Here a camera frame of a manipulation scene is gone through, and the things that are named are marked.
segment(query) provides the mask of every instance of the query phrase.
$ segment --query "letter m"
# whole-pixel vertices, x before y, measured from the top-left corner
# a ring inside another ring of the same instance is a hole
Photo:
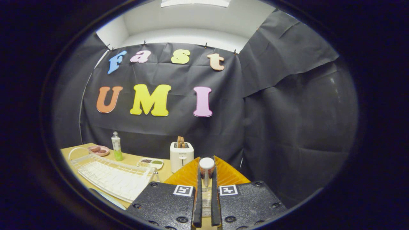
[[[145,84],[138,84],[133,87],[135,90],[135,99],[133,101],[133,108],[130,110],[131,114],[140,115],[142,109],[145,114],[148,114],[153,106],[151,114],[154,116],[165,117],[169,114],[166,110],[166,100],[168,92],[171,90],[169,85],[158,85],[153,91],[152,95],[149,94],[148,88]]]

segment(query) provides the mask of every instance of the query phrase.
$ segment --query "orange letter u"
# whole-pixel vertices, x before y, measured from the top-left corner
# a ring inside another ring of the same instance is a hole
[[[116,104],[117,104],[117,100],[118,100],[118,96],[119,96],[119,92],[123,89],[121,86],[115,86],[112,88],[112,91],[114,91],[114,93],[112,94],[112,98],[111,98],[111,103],[109,103],[109,105],[105,105],[105,97],[106,97],[106,93],[108,93],[108,91],[110,90],[110,87],[104,86],[101,87],[99,89],[99,96],[98,96],[98,100],[97,100],[97,110],[101,113],[109,113],[112,110],[114,110]]]

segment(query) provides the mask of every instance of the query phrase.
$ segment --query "white cup lid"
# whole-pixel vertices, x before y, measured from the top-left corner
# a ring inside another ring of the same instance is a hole
[[[202,169],[211,169],[214,167],[214,160],[209,157],[205,157],[199,161],[199,166]]]

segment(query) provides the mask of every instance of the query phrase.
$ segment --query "white toaster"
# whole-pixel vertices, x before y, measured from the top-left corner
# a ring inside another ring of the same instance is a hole
[[[171,171],[173,173],[194,159],[193,146],[189,142],[185,142],[184,144],[185,148],[178,148],[177,142],[171,143]]]

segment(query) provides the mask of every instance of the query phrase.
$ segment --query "bottle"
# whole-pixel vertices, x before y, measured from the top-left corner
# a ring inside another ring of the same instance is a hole
[[[122,156],[121,152],[121,139],[118,137],[118,133],[115,131],[114,135],[111,137],[112,140],[112,147],[114,149],[115,159],[117,161],[123,160],[124,157]]]

